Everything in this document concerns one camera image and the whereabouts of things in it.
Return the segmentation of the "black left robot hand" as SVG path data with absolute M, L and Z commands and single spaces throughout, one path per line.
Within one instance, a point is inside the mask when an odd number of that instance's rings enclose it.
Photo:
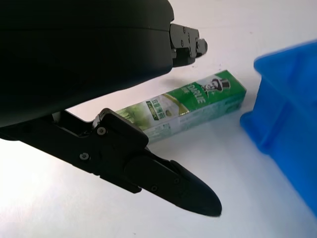
M 87 122 L 68 112 L 174 67 L 207 42 L 173 24 L 166 0 L 3 0 L 0 3 L 0 137 L 20 141 L 131 193 L 152 194 L 218 217 L 215 192 L 110 109 Z

